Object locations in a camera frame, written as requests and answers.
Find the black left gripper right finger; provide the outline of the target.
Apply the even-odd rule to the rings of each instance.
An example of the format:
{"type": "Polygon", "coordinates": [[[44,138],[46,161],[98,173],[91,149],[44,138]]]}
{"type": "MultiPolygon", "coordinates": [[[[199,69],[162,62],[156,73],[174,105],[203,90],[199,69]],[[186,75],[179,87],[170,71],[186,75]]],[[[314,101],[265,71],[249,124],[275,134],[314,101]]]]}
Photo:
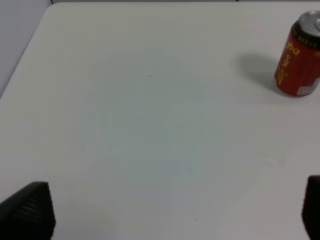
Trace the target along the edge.
{"type": "Polygon", "coordinates": [[[310,240],[320,240],[320,176],[308,177],[302,206],[302,222],[310,240]]]}

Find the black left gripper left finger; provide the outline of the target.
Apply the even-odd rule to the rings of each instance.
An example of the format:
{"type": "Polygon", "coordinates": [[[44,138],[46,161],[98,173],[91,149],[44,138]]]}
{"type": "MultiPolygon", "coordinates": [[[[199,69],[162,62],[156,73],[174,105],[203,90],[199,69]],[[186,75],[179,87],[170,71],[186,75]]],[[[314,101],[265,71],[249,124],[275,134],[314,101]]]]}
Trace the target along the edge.
{"type": "Polygon", "coordinates": [[[50,187],[35,181],[0,203],[2,240],[50,240],[56,218],[50,187]]]}

